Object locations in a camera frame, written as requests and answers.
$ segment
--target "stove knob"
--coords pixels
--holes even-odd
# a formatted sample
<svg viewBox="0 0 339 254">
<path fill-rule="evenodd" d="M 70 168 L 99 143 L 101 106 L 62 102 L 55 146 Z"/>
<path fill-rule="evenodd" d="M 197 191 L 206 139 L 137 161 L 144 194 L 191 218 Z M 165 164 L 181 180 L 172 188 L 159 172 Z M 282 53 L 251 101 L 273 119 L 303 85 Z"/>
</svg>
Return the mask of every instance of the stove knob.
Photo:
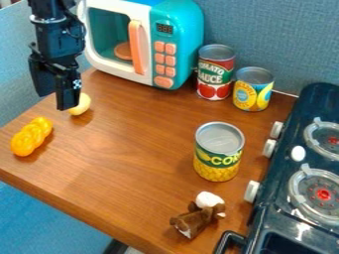
<svg viewBox="0 0 339 254">
<path fill-rule="evenodd" d="M 270 137 L 273 139 L 277 139 L 279 135 L 281 134 L 282 129 L 283 129 L 283 123 L 278 122 L 278 121 L 275 122 L 274 126 L 272 127 Z"/>
<path fill-rule="evenodd" d="M 276 144 L 276 140 L 268 139 L 264 146 L 263 155 L 267 158 L 270 158 L 273 154 L 273 151 L 275 150 Z"/>
<path fill-rule="evenodd" d="M 253 203 L 257 196 L 259 186 L 260 184 L 258 182 L 250 181 L 247 185 L 247 188 L 244 194 L 244 200 L 249 203 Z"/>
<path fill-rule="evenodd" d="M 290 156 L 295 162 L 301 162 L 306 157 L 306 151 L 301 146 L 295 146 L 291 150 Z"/>
</svg>

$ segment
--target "tin can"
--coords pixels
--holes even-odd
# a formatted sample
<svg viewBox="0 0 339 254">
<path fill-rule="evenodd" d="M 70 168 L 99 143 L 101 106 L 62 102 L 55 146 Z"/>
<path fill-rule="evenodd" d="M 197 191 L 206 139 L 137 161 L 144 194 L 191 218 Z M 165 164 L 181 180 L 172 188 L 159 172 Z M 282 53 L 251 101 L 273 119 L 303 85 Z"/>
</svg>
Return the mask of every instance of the tin can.
<svg viewBox="0 0 339 254">
<path fill-rule="evenodd" d="M 243 67 L 236 72 L 233 104 L 246 111 L 262 111 L 269 106 L 275 83 L 273 75 L 261 67 Z"/>
<path fill-rule="evenodd" d="M 195 133 L 194 169 L 212 182 L 231 180 L 238 173 L 244 144 L 244 134 L 237 127 L 224 122 L 206 123 Z"/>
<path fill-rule="evenodd" d="M 225 45 L 207 45 L 199 50 L 197 93 L 209 100 L 226 98 L 231 92 L 234 51 Z"/>
</svg>

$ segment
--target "can lid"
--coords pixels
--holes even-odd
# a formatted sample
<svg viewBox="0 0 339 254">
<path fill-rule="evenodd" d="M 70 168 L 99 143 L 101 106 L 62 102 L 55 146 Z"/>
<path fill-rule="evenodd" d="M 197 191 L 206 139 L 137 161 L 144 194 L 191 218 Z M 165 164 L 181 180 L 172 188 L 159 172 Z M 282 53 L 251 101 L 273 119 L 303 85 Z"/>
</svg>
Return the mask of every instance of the can lid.
<svg viewBox="0 0 339 254">
<path fill-rule="evenodd" d="M 209 122 L 200 126 L 195 133 L 196 142 L 205 150 L 233 155 L 244 147 L 244 134 L 234 125 L 224 122 Z"/>
<path fill-rule="evenodd" d="M 235 58 L 234 51 L 221 44 L 211 44 L 200 48 L 199 56 L 204 60 L 227 61 Z"/>
<path fill-rule="evenodd" d="M 236 72 L 237 80 L 242 80 L 253 84 L 272 83 L 275 78 L 273 75 L 262 67 L 242 67 Z"/>
</svg>

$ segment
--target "yellow can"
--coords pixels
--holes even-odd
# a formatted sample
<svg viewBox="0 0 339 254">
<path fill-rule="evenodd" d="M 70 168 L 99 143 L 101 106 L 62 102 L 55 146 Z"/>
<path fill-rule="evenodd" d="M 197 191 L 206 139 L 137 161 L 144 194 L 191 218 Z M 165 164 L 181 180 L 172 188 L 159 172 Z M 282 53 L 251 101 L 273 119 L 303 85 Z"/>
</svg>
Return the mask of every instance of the yellow can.
<svg viewBox="0 0 339 254">
<path fill-rule="evenodd" d="M 269 106 L 274 77 L 261 67 L 243 67 L 236 72 L 233 104 L 245 111 L 262 111 Z"/>
<path fill-rule="evenodd" d="M 233 179 L 239 170 L 245 144 L 244 134 L 224 122 L 210 122 L 195 133 L 194 169 L 212 182 Z"/>
</svg>

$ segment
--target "wooden countertop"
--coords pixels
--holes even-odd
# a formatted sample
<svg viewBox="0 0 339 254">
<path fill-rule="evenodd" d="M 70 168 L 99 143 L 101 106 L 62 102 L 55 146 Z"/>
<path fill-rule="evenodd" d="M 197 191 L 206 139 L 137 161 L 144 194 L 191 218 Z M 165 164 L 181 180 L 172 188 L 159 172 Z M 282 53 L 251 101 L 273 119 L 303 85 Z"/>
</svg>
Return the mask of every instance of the wooden countertop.
<svg viewBox="0 0 339 254">
<path fill-rule="evenodd" d="M 245 188 L 264 176 L 264 143 L 295 98 L 275 93 L 267 110 L 249 113 L 231 97 L 199 98 L 191 82 L 165 91 L 93 69 L 83 82 L 92 107 L 82 116 L 56 111 L 53 95 L 0 131 L 1 181 L 145 253 L 212 253 L 224 230 L 246 232 L 252 206 L 243 201 Z M 37 116 L 54 122 L 53 135 L 31 156 L 14 156 L 11 137 Z M 204 180 L 192 165 L 195 130 L 215 120 L 246 137 L 239 174 L 221 184 Z M 224 198 L 227 217 L 189 241 L 169 220 L 200 191 Z"/>
</svg>

